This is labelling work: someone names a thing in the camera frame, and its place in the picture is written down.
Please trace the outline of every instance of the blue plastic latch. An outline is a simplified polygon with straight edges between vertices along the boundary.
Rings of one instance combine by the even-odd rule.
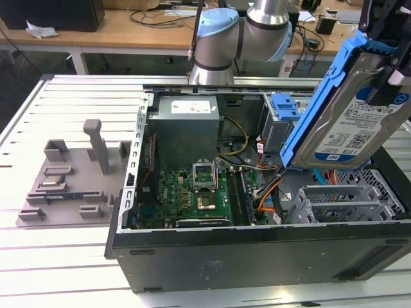
[[[271,94],[271,105],[275,108],[278,119],[281,121],[298,121],[301,117],[297,105],[287,93]]]
[[[201,13],[197,35],[210,37],[219,34],[236,24],[240,17],[236,10],[230,8],[213,8]]]

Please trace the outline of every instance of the wooden desk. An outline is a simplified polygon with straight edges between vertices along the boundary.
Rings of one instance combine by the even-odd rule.
[[[336,10],[360,10],[357,6],[349,6],[337,0],[325,0],[316,14],[323,9]],[[31,37],[24,30],[5,30],[8,37],[21,50],[27,51],[54,51],[71,53],[74,66],[78,74],[88,74],[87,65],[83,57],[84,53],[117,53],[129,55],[187,55],[193,30],[179,21],[180,28],[157,29],[140,25],[130,20],[131,11],[106,10],[105,18],[96,32],[58,31],[59,36],[38,40]],[[161,22],[176,19],[173,16],[158,16],[153,19],[145,19],[145,22]],[[195,18],[185,19],[184,22],[193,27]],[[315,31],[316,22],[306,22],[304,26]],[[331,35],[322,35],[325,47],[317,60],[331,60],[340,49],[341,43],[347,37],[352,36],[352,27],[335,24]],[[284,56],[283,67],[292,65],[293,61],[302,51],[302,39],[294,35],[292,44]],[[0,33],[0,49],[14,50],[8,41]]]

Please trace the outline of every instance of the cable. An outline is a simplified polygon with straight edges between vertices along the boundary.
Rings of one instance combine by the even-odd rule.
[[[221,159],[223,162],[225,162],[227,165],[230,166],[235,166],[235,167],[242,167],[242,168],[248,168],[248,169],[254,169],[254,170],[261,170],[264,171],[265,169],[261,169],[255,166],[250,166],[250,165],[240,165],[240,164],[235,164],[233,162],[231,162],[230,160],[226,159],[225,157],[218,157],[219,159]]]
[[[243,153],[245,151],[245,149],[247,149],[247,145],[249,144],[249,136],[247,136],[245,130],[236,121],[234,121],[230,117],[225,117],[225,116],[224,116],[224,119],[229,120],[232,124],[234,124],[235,126],[238,127],[238,129],[241,130],[241,132],[244,135],[245,142],[244,142],[243,147],[241,149],[239,149],[238,151],[234,151],[234,152],[232,151],[232,152],[227,152],[227,153],[217,153],[216,156],[218,156],[218,157],[221,157],[221,156],[235,156],[237,154]]]
[[[6,33],[3,31],[3,29],[1,29],[1,27],[0,27],[0,32],[4,35],[4,37],[6,38],[6,40],[15,48],[15,50],[17,50],[17,51],[27,60],[27,62],[30,63],[30,65],[34,68],[34,70],[35,70],[36,72],[38,72],[40,75],[43,75],[43,74],[41,73],[40,69],[38,69],[37,66],[34,65],[33,62],[31,62],[31,61],[29,60],[29,58],[12,42],[12,40],[10,40],[10,39],[8,38],[8,36],[7,36]]]
[[[277,183],[275,183],[275,184],[267,191],[267,193],[264,195],[264,197],[263,197],[263,198],[261,199],[261,201],[259,202],[258,212],[275,212],[275,209],[274,209],[274,208],[268,208],[268,209],[266,209],[266,208],[263,207],[263,205],[264,205],[264,202],[265,202],[265,200],[267,199],[267,197],[268,197],[268,196],[271,194],[271,192],[278,186],[278,184],[281,183],[282,180],[283,180],[283,179],[280,177],[279,181],[278,181]]]
[[[312,15],[312,16],[310,16],[310,17],[307,17],[307,18],[305,18],[305,20],[302,21],[302,24],[305,24],[306,21],[307,21],[308,19],[312,18],[312,17],[320,17],[320,16],[322,16],[322,14],[320,14],[320,15]]]
[[[20,80],[20,72],[21,72],[21,69],[22,69],[23,66],[24,66],[25,61],[26,61],[26,58],[24,58],[23,61],[21,62],[19,71],[17,72],[17,80]]]
[[[289,196],[287,196],[279,187],[278,187],[278,190],[279,190],[279,192],[281,193],[281,194],[283,194],[283,196],[285,197],[285,198],[287,198],[289,201],[293,201]]]
[[[204,4],[204,0],[199,0],[198,6],[197,6],[197,14],[195,15],[196,18],[195,18],[195,24],[194,24],[193,38],[191,39],[191,45],[190,45],[189,52],[188,52],[188,56],[189,56],[188,60],[191,60],[192,56],[194,55],[195,48],[197,46],[198,25],[200,24],[200,16],[201,16],[201,11],[203,9],[203,4]]]
[[[335,170],[333,170],[333,174],[334,174],[334,185],[338,184],[337,181],[337,172],[335,172]]]
[[[148,164],[148,170],[146,173],[146,176],[144,177],[143,181],[141,182],[140,188],[143,187],[144,183],[146,182],[148,175],[150,174],[150,170],[152,168],[152,163],[153,163],[153,136],[150,136],[150,154],[149,154],[149,158],[150,158],[150,162]]]
[[[164,15],[166,12],[162,12],[160,14],[154,15],[154,16],[147,16],[145,14],[145,12],[143,11],[135,11],[130,15],[130,19],[138,24],[142,24],[143,26],[146,27],[151,27],[151,28],[156,28],[156,29],[168,29],[168,28],[175,28],[175,27],[179,27],[179,25],[175,24],[177,21],[181,21],[182,23],[184,23],[185,26],[189,27],[190,29],[193,30],[192,27],[188,26],[185,22],[184,19],[188,19],[188,18],[193,18],[194,16],[185,16],[185,17],[181,17],[178,13],[173,12],[175,15],[179,16],[180,18],[178,19],[172,19],[170,21],[162,21],[162,22],[143,22],[142,20],[138,20],[134,17],[135,14],[142,12],[144,14],[144,17],[142,20],[144,20],[146,17],[147,18],[154,18],[160,15]]]
[[[270,181],[270,183],[264,185],[263,187],[260,187],[255,193],[254,193],[254,198],[259,199],[261,198],[267,190],[275,184],[275,182],[278,180],[279,177],[281,177],[284,173],[286,172],[286,169],[284,169],[282,172],[275,174],[273,179]]]
[[[258,143],[258,144],[260,144],[260,143],[266,143],[266,141],[267,141],[267,139],[261,139],[260,141],[257,141],[257,143]],[[257,156],[257,166],[260,167],[260,168],[263,168],[263,169],[266,169],[266,170],[267,170],[267,169],[268,169],[268,165],[264,165],[264,164],[261,163],[261,158],[262,158],[262,156],[263,156],[262,153],[260,153],[260,154]],[[278,168],[277,165],[272,165],[272,167],[273,167],[274,169],[277,169],[277,168]]]
[[[317,180],[320,182],[321,185],[325,185],[325,181],[320,173],[320,171],[317,168],[313,168],[314,174],[317,177]]]
[[[311,31],[310,29],[307,29],[307,28],[304,27],[304,26],[301,26],[300,24],[298,24],[296,27],[298,28],[298,30],[296,30],[295,32],[301,36],[301,38],[302,38],[302,43],[303,43],[303,48],[302,48],[302,51],[301,51],[301,54],[300,54],[299,58],[297,59],[295,65],[293,66],[293,68],[292,68],[292,70],[291,70],[291,72],[290,72],[290,75],[291,75],[295,70],[296,70],[296,71],[304,71],[304,72],[308,71],[308,72],[310,73],[311,70],[313,69],[314,65],[317,63],[317,62],[315,61],[315,59],[316,59],[318,53],[319,53],[320,51],[322,51],[322,50],[324,49],[324,47],[325,47],[325,42],[324,42],[324,40],[322,39],[322,37],[321,37],[320,35],[318,35],[318,34],[315,33],[314,31]],[[308,42],[308,38],[307,38],[307,36],[306,36],[306,32],[307,32],[307,31],[310,32],[310,33],[312,33],[312,34],[314,34],[316,37],[318,37],[318,38],[320,39],[320,44],[319,44],[318,48],[312,48],[312,47],[310,47],[310,44],[309,44],[309,42]],[[309,52],[309,51],[311,51],[311,52],[314,54],[314,55],[313,55],[313,60],[311,61],[311,66],[310,66],[310,68],[309,68],[309,69],[304,69],[304,70],[298,69],[297,66],[298,66],[299,62],[301,61],[301,58],[302,58],[302,55],[304,54],[304,52],[306,53],[306,55],[305,55],[305,57],[304,57],[304,64],[307,65],[306,58],[307,58],[307,56],[308,56],[308,52]]]
[[[236,65],[238,76],[241,77],[240,69],[238,68],[237,60],[234,59],[234,64]]]

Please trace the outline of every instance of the metal work table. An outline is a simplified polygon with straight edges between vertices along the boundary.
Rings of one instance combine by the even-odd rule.
[[[184,78],[171,77],[181,84]],[[296,83],[295,79],[238,78],[237,84]],[[23,230],[18,210],[36,177],[48,139],[89,147],[83,121],[99,118],[108,147],[132,138],[142,82],[155,76],[56,76],[34,88],[0,135],[0,307],[408,307],[411,255],[364,282],[147,293],[135,295],[117,261],[104,256],[108,227]],[[315,85],[318,80],[299,80]],[[411,135],[400,129],[385,147],[411,178]],[[275,256],[268,263],[275,266]]]

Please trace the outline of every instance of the electronic device on desk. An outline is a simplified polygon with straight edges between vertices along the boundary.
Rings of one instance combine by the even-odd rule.
[[[336,18],[325,17],[325,16],[321,15],[319,17],[319,21],[317,22],[317,25],[315,27],[315,31],[318,34],[330,35],[331,32],[333,32],[334,25],[335,25],[336,21],[337,21]]]
[[[0,1],[0,17],[9,29],[26,29],[26,21],[57,30],[94,32],[104,18],[102,0]]]
[[[156,10],[171,10],[174,7],[187,7],[187,8],[196,8],[198,7],[198,1],[192,0],[172,0],[172,1],[160,1]],[[203,8],[207,7],[207,3],[203,3]]]
[[[310,12],[315,12],[321,5],[321,0],[302,0],[301,8]]]
[[[251,5],[254,4],[254,0],[224,0],[225,6],[228,8],[232,8],[238,12],[240,17],[247,16],[247,10],[250,8]],[[295,26],[298,23],[298,16],[300,15],[298,9],[294,7],[291,3],[287,3],[287,13],[290,16],[290,22],[293,27],[293,33],[295,31]]]

